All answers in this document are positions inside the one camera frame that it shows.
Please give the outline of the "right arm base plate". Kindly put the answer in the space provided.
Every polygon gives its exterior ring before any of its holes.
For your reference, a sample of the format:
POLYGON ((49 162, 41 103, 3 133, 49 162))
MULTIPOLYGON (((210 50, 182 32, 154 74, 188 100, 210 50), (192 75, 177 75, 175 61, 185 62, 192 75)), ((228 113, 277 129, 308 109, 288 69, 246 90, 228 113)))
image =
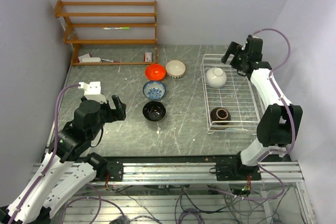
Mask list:
POLYGON ((261 180, 261 174, 257 166, 216 164, 215 175, 217 181, 246 181, 248 176, 252 181, 261 180))

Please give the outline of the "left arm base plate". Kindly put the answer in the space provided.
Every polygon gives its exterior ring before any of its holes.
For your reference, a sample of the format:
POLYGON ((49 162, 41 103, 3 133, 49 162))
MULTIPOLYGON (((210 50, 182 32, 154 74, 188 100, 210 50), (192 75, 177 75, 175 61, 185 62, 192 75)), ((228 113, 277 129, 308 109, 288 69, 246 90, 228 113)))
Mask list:
POLYGON ((123 180, 124 166, 119 161, 109 162, 107 164, 107 181, 121 182, 123 180))

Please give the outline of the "blue white patterned bowl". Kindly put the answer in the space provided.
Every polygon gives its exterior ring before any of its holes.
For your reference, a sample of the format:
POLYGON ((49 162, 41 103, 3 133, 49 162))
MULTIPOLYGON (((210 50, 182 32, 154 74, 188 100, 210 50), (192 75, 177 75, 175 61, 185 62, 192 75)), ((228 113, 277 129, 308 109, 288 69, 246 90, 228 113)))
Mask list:
POLYGON ((161 81, 148 81, 143 86, 142 91, 146 98, 153 101, 158 101, 165 96, 166 86, 161 81))

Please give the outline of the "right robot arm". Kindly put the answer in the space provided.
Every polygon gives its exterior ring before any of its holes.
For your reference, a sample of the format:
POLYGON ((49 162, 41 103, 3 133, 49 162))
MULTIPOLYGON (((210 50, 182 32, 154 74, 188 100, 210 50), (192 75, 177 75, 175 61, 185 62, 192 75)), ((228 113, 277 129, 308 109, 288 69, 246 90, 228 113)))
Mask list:
POLYGON ((249 35, 244 45, 232 41, 221 59, 225 63, 233 56, 231 67, 254 85, 266 109, 257 126, 256 139, 236 155, 231 167, 232 175, 239 180, 255 171, 268 155, 283 156, 291 152, 303 115, 301 106, 292 104, 280 89, 274 69, 262 60, 262 46, 262 39, 249 35))

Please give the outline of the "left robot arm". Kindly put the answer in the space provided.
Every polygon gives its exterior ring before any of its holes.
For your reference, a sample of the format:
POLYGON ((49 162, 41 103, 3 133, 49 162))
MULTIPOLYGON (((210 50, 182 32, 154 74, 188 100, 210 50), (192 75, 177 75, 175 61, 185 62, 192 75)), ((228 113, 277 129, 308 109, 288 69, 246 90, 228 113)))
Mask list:
POLYGON ((108 163, 97 153, 88 154, 76 170, 62 182, 61 177, 81 154, 91 147, 106 123, 123 121, 126 104, 112 96, 109 102, 81 99, 73 120, 58 132, 40 168, 22 193, 8 206, 1 207, 1 223, 50 223, 61 206, 92 180, 102 180, 108 163))

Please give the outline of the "dark brown bowl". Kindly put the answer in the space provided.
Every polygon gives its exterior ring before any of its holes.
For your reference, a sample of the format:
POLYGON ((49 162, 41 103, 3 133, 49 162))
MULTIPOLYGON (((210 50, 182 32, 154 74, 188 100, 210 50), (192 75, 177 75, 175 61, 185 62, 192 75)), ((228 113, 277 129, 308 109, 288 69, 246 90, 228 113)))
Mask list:
POLYGON ((223 107, 216 107, 210 112, 211 122, 214 125, 224 126, 228 125, 231 121, 230 112, 223 107))

